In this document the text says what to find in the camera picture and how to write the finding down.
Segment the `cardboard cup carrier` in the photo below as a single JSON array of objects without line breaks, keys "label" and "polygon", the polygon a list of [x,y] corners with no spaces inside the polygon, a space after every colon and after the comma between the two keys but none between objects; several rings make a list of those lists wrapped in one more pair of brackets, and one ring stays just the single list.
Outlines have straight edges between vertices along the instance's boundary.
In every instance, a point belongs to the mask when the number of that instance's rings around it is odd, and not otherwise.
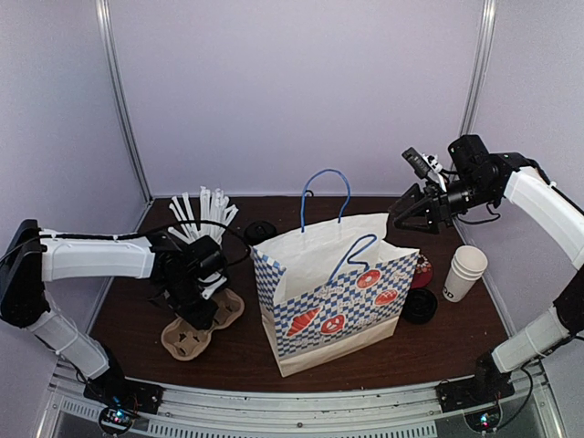
[{"label": "cardboard cup carrier", "polygon": [[194,328],[177,318],[162,331],[161,343],[174,359],[189,361],[200,356],[211,343],[213,333],[231,326],[245,311],[244,300],[229,288],[215,293],[211,300],[218,309],[210,328]]}]

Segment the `blue checkered paper bag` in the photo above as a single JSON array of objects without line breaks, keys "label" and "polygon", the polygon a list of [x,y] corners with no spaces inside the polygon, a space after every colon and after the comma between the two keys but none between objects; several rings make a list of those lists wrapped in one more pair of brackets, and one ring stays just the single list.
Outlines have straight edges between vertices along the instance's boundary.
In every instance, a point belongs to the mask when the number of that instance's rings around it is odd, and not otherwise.
[{"label": "blue checkered paper bag", "polygon": [[282,376],[393,335],[420,251],[388,243],[388,220],[339,213],[253,246],[262,324]]}]

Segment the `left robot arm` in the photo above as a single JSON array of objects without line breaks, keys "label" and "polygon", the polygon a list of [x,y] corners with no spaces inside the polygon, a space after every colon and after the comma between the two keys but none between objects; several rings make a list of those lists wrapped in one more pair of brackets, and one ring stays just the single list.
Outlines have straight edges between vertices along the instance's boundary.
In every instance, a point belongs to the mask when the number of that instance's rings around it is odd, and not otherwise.
[{"label": "left robot arm", "polygon": [[163,227],[142,234],[77,235],[25,220],[1,258],[1,319],[30,331],[71,362],[112,405],[131,396],[113,355],[50,303],[46,284],[62,279],[129,277],[151,281],[174,314],[197,329],[211,326],[214,293],[228,284],[222,248],[204,235],[178,241]]}]

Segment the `red floral plate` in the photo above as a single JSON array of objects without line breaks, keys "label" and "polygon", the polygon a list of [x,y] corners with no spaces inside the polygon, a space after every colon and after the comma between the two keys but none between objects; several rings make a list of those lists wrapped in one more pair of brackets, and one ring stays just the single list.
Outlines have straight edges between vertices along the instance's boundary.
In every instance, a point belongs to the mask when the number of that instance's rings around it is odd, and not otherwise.
[{"label": "red floral plate", "polygon": [[433,279],[433,264],[424,254],[419,254],[411,282],[411,289],[427,287]]}]

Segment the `stack of paper cups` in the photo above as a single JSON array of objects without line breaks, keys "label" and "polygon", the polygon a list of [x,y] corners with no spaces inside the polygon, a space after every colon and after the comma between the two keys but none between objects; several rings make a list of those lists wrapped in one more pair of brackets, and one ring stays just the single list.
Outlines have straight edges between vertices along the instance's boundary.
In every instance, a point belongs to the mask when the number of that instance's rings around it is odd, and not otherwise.
[{"label": "stack of paper cups", "polygon": [[443,296],[451,302],[460,302],[488,267],[482,250],[471,245],[456,249],[443,285]]}]

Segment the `paper cup holding straws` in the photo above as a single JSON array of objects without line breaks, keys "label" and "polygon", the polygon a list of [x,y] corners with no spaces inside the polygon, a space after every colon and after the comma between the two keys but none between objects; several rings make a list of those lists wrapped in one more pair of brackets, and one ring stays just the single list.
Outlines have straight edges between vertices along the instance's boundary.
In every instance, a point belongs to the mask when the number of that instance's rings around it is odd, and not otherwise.
[{"label": "paper cup holding straws", "polygon": [[167,231],[186,244],[192,244],[204,236],[210,236],[222,244],[224,226],[229,226],[239,209],[220,188],[210,190],[204,186],[199,193],[199,215],[194,213],[188,192],[173,196],[169,209],[175,216],[178,228],[169,226]]}]

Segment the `stack of black lids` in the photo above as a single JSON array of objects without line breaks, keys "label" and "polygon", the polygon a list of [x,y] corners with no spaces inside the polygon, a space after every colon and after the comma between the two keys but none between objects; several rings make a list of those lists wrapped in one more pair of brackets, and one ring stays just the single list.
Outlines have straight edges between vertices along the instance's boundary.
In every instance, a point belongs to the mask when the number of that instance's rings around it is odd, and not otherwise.
[{"label": "stack of black lids", "polygon": [[433,319],[437,308],[438,300],[431,290],[414,288],[407,294],[401,316],[411,324],[423,325]]}]

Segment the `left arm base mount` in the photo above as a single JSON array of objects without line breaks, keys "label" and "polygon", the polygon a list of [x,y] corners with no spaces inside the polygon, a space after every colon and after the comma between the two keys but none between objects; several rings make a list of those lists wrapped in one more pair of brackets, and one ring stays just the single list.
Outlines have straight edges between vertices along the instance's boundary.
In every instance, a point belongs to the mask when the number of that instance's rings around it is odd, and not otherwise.
[{"label": "left arm base mount", "polygon": [[160,385],[132,380],[92,381],[85,384],[85,398],[130,413],[156,414],[164,389]]}]

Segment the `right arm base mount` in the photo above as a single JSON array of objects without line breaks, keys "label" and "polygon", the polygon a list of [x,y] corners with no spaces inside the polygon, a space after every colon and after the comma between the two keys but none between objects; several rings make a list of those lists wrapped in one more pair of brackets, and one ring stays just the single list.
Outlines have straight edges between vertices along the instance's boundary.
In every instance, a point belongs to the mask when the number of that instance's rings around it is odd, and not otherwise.
[{"label": "right arm base mount", "polygon": [[479,384],[475,376],[459,381],[442,381],[435,390],[443,413],[494,403],[515,394],[515,388],[509,381],[485,386]]}]

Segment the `aluminium front rail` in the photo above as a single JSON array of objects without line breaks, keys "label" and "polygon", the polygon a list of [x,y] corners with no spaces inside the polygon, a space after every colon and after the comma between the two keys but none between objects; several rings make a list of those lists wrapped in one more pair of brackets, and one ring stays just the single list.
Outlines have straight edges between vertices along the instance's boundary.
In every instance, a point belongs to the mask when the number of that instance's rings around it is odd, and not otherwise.
[{"label": "aluminium front rail", "polygon": [[543,367],[514,373],[512,396],[445,412],[434,383],[314,393],[215,391],[165,384],[154,414],[127,437],[480,437],[476,421],[495,408],[497,437],[563,437]]}]

